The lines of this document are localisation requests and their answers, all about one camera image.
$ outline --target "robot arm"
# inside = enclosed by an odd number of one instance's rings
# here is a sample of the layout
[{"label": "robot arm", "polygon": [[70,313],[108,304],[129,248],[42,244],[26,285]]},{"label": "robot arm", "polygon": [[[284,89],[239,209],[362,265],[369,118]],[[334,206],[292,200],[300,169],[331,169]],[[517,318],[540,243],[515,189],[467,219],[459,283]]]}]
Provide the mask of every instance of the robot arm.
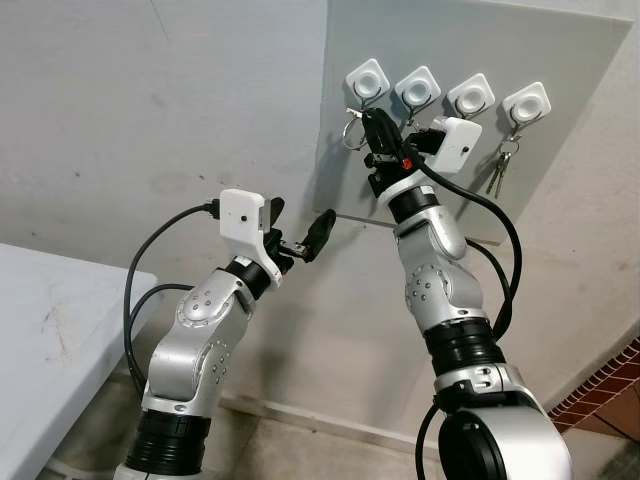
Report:
[{"label": "robot arm", "polygon": [[405,300],[426,340],[436,373],[435,403],[447,414],[438,446],[449,480],[570,480],[562,437],[508,365],[482,309],[482,289],[461,264],[466,241],[434,183],[417,165],[449,176],[464,164],[481,127],[436,118],[404,141],[380,109],[363,112],[371,153],[365,165],[378,201],[397,226]]},{"label": "robot arm", "polygon": [[231,261],[178,304],[171,329],[151,357],[137,435],[116,480],[199,478],[210,413],[257,300],[280,286],[292,257],[314,260],[335,223],[335,212],[328,210],[301,243],[288,243],[271,228],[283,207],[281,199],[222,192],[220,234]]}]

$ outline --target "cable connector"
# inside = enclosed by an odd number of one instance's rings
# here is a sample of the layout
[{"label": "cable connector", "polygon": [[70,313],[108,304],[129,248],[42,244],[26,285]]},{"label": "cable connector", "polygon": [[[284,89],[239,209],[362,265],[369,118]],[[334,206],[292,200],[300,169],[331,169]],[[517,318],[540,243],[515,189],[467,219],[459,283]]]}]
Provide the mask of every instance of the cable connector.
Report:
[{"label": "cable connector", "polygon": [[207,203],[204,204],[205,210],[209,212],[209,214],[215,219],[220,220],[220,200],[217,198],[212,198],[211,200],[207,200]]}]

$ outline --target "white table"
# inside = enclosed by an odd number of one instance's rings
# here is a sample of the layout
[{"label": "white table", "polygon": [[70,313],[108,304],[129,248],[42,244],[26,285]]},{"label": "white table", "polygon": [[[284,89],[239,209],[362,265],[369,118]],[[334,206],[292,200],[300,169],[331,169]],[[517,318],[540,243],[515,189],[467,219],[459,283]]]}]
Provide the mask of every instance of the white table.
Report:
[{"label": "white table", "polygon": [[0,244],[0,478],[35,478],[122,357],[126,274]]}]

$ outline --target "gray wall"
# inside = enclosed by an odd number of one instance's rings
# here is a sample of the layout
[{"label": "gray wall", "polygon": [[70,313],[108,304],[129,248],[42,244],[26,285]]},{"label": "gray wall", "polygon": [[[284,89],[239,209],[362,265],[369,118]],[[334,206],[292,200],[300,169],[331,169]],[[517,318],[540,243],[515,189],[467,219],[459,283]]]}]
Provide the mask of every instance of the gray wall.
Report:
[{"label": "gray wall", "polygon": [[[158,16],[147,0],[0,4],[1,242],[125,266],[162,221],[226,187],[281,195],[287,236],[306,230],[325,2],[154,3]],[[527,3],[638,18],[632,1]],[[543,402],[636,321],[637,59],[634,27],[518,222],[526,266],[503,346]],[[260,302],[229,388],[414,435],[433,374],[391,232],[347,220],[334,232]],[[508,247],[494,251],[509,265]],[[197,282],[226,261],[203,215],[142,268]],[[470,267],[495,314],[494,274],[474,254]]]}]

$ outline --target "key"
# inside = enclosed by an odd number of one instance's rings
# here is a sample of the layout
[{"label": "key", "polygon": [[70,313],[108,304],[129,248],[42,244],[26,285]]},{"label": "key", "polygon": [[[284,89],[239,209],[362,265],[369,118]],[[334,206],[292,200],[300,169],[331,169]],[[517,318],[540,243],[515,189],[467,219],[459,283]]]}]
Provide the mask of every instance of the key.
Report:
[{"label": "key", "polygon": [[491,181],[489,182],[489,186],[487,187],[487,191],[485,192],[487,195],[491,193],[493,190],[493,186],[496,183],[496,180],[501,176],[502,169],[504,167],[505,161],[508,161],[507,158],[511,157],[510,153],[501,153],[500,157],[498,157],[498,161],[496,162],[496,168],[493,171],[493,176],[491,177]]},{"label": "key", "polygon": [[498,185],[496,185],[496,194],[494,196],[495,199],[500,195],[500,189],[502,188],[502,182],[504,180],[504,174],[507,172],[507,167],[509,166],[509,161],[511,160],[511,154],[505,154],[505,159],[502,164],[502,168],[500,169],[500,175],[498,176]]}]

